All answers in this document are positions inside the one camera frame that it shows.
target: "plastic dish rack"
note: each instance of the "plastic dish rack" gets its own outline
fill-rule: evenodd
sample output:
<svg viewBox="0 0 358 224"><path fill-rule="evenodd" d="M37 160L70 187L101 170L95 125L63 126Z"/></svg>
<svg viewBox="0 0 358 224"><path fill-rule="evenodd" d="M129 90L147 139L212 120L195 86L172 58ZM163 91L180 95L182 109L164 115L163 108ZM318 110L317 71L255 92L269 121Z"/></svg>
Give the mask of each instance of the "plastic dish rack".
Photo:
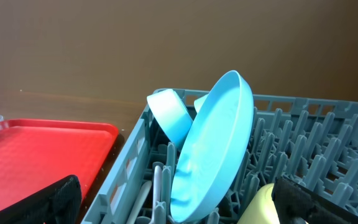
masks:
<svg viewBox="0 0 358 224"><path fill-rule="evenodd" d="M184 102L208 93L175 91ZM217 209L196 223L237 223L258 189L280 175L358 215L358 103L265 95L254 100L252 136L239 172ZM194 107L188 110L194 118ZM140 186L153 178L153 167L168 166L179 154L146 106L82 224L126 223ZM165 203L160 204L165 206L156 206L156 224L172 222L166 215L170 186L163 181ZM152 190L137 224L148 224L143 222L148 218L139 217L151 218L151 201Z"/></svg>

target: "gray dish rack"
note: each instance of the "gray dish rack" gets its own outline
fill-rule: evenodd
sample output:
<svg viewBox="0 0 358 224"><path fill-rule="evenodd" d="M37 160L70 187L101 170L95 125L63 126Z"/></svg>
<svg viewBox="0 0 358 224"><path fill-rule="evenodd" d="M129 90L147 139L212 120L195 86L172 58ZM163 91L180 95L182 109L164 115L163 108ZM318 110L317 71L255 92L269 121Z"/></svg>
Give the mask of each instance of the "gray dish rack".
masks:
<svg viewBox="0 0 358 224"><path fill-rule="evenodd" d="M183 102L208 93L174 90ZM254 101L252 136L237 176L218 207L196 223L237 223L261 186L281 175L358 215L358 102L267 95ZM187 107L194 118L193 105ZM146 106L81 223L126 223L153 168L170 169L167 160L177 162L179 155ZM157 224L173 221L167 186L155 208ZM136 223L148 224L152 212L151 190Z"/></svg>

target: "black object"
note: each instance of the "black object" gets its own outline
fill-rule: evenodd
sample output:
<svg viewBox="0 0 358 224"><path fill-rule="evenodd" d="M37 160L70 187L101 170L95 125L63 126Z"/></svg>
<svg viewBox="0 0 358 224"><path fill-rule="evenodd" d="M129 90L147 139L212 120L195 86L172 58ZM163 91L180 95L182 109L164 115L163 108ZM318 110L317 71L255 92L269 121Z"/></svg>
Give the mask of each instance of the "black object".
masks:
<svg viewBox="0 0 358 224"><path fill-rule="evenodd" d="M335 205L294 181L281 177L276 180L272 200L280 224L358 224L358 216Z"/></svg>
<svg viewBox="0 0 358 224"><path fill-rule="evenodd" d="M0 211L3 224L71 224L80 211L81 187L69 175Z"/></svg>

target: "yellow object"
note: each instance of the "yellow object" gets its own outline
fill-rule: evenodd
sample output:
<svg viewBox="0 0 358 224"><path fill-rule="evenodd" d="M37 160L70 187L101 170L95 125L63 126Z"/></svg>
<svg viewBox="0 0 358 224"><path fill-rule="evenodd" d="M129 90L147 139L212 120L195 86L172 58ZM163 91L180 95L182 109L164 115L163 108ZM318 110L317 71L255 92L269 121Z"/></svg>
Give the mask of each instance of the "yellow object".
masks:
<svg viewBox="0 0 358 224"><path fill-rule="evenodd" d="M267 184L259 189L237 224L280 224L272 200L273 186Z"/></svg>

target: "wooden surface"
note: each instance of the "wooden surface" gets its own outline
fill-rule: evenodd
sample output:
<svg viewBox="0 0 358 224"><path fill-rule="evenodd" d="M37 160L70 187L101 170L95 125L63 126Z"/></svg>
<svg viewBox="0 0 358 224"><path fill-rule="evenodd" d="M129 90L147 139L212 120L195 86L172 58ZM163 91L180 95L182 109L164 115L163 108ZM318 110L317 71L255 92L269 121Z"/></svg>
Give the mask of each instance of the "wooden surface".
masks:
<svg viewBox="0 0 358 224"><path fill-rule="evenodd" d="M145 103L238 70L254 93L358 101L355 0L0 0L0 87Z"/></svg>
<svg viewBox="0 0 358 224"><path fill-rule="evenodd" d="M102 169L81 205L82 220L96 193L116 160L125 140L130 135L145 105L125 101L48 95L24 91L0 91L0 114L5 119L34 118L110 123L120 130Z"/></svg>

